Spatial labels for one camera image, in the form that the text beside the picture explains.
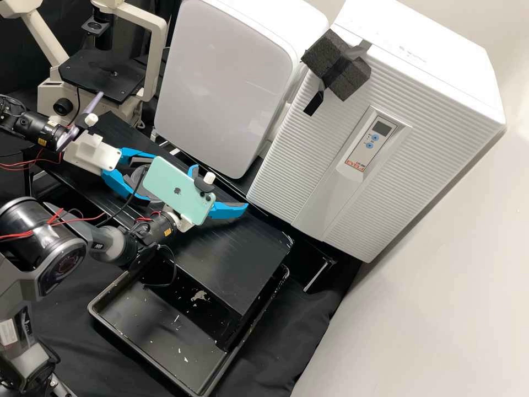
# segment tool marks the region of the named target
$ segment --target black table surface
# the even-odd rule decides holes
[[[96,126],[97,133],[109,145],[156,154],[181,170],[187,170],[184,162],[110,112],[101,116]],[[116,212],[124,203],[97,175],[65,162],[60,165],[41,162],[40,165],[107,213]],[[218,201],[238,201],[219,188],[215,189],[215,194]],[[137,217],[149,215],[151,211],[149,207],[128,207],[116,217],[116,221],[130,228]],[[244,316],[288,253],[292,240],[246,211],[235,220],[208,219],[201,226],[179,233],[168,245],[174,251],[180,269]]]

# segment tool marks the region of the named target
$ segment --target white wall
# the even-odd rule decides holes
[[[343,6],[344,0],[305,0],[327,16],[330,23],[334,21]]]
[[[293,396],[529,395],[529,2],[404,2],[488,49],[510,127],[348,293]]]

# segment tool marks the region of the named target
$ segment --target white knob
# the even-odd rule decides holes
[[[204,177],[204,182],[208,185],[213,185],[213,182],[215,182],[215,174],[212,172],[206,173]]]
[[[88,113],[87,116],[84,118],[84,122],[89,127],[94,126],[98,121],[99,121],[99,117],[93,113]]]

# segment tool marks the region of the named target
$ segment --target mint green smartphone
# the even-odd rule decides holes
[[[214,193],[201,196],[193,179],[162,157],[153,160],[143,186],[195,225],[204,223],[216,199]]]

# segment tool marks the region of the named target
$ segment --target white appliance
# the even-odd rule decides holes
[[[303,53],[327,29],[304,0],[184,0],[156,132],[240,178],[304,77]]]
[[[342,102],[309,72],[247,199],[370,262],[505,128],[486,51],[394,0],[348,0],[331,29],[372,43]]]

